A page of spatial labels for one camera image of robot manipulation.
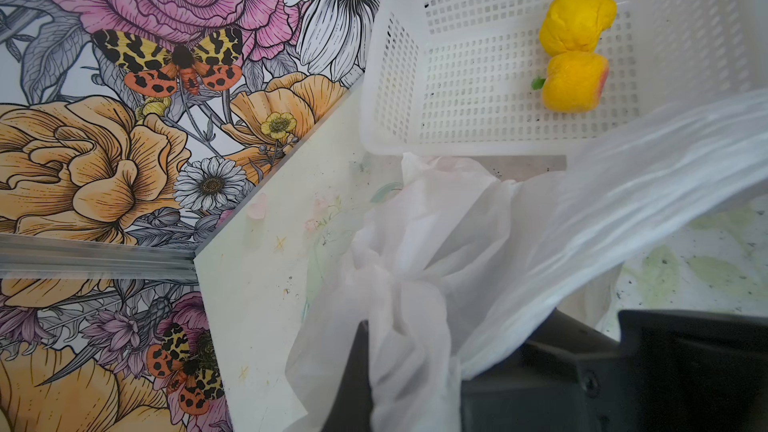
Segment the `yellow lemon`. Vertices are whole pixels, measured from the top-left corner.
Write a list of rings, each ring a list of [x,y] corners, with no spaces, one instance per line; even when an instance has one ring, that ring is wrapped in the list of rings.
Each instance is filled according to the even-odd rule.
[[[551,57],[573,51],[594,52],[617,13],[614,0],[554,0],[540,28],[539,42]]]

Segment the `yellow peach with blush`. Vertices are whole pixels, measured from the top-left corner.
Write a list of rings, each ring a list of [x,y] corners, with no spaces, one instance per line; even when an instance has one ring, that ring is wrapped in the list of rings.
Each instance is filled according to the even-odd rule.
[[[598,107],[609,73],[609,61],[597,53],[565,52],[551,58],[546,76],[534,78],[531,89],[552,112],[587,113]]]

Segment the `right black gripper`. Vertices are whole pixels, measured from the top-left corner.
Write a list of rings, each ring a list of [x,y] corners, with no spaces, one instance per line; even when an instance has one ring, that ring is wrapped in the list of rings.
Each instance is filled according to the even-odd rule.
[[[613,340],[552,313],[461,387],[465,431],[763,431],[767,322],[624,310]]]

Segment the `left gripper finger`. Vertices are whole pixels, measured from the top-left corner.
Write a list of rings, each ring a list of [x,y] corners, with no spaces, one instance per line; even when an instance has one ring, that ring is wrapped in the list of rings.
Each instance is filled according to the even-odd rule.
[[[371,432],[369,324],[358,324],[342,379],[322,432]]]

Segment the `white plastic bag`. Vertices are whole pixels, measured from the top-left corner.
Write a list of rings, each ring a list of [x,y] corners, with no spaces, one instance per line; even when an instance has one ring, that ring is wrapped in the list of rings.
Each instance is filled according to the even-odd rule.
[[[509,356],[572,292],[767,182],[767,93],[676,102],[604,133],[560,172],[503,181],[468,158],[402,160],[328,272],[290,351],[305,415],[328,419],[369,325],[371,425],[455,431],[460,385]]]

